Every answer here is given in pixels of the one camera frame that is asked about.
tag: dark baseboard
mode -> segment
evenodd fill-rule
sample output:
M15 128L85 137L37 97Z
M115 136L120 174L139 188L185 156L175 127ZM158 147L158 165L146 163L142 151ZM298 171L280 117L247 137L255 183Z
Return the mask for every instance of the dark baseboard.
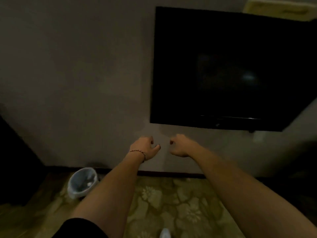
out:
M48 166L49 172L62 173L62 172L76 172L81 169L79 167L65 167L65 166ZM98 174L108 174L112 169L110 168L94 168ZM191 173L178 173L178 172L157 172L157 171L144 171L139 170L138 176L151 176L151 177L172 177L172 178L197 178L205 179L203 174Z

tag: wall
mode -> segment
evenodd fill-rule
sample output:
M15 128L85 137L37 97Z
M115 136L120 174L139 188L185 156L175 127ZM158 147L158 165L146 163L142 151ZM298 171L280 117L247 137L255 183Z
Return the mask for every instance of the wall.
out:
M153 135L162 149L141 170L199 173L168 153L169 137L185 133L252 175L270 175L317 135L317 101L260 144L246 131L149 123L155 6L241 11L245 2L0 0L1 114L46 165L113 168L135 139Z

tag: tv screen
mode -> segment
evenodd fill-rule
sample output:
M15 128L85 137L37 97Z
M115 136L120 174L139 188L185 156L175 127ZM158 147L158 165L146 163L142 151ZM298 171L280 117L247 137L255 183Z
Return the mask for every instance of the tv screen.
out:
M157 7L150 121L282 131L316 97L313 25Z

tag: bracelet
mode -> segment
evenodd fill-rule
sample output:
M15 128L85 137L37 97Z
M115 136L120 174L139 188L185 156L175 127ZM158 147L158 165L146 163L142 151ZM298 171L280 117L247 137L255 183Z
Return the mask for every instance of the bracelet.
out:
M141 152L141 153L144 155L144 160L143 160L143 162L142 162L142 163L144 163L144 161L146 160L146 159L145 159L145 153L144 153L144 152L142 152L142 151L140 151L140 150L137 150L137 149L135 149L135 150L131 150L131 151L129 151L129 152L134 152L134 151Z

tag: person's right arm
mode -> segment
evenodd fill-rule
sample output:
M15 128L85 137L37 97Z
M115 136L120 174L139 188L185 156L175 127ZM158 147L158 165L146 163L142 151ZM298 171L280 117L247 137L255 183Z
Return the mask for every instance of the person's right arm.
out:
M185 135L170 144L173 155L197 162L247 238L317 237L317 228L301 212L241 169Z

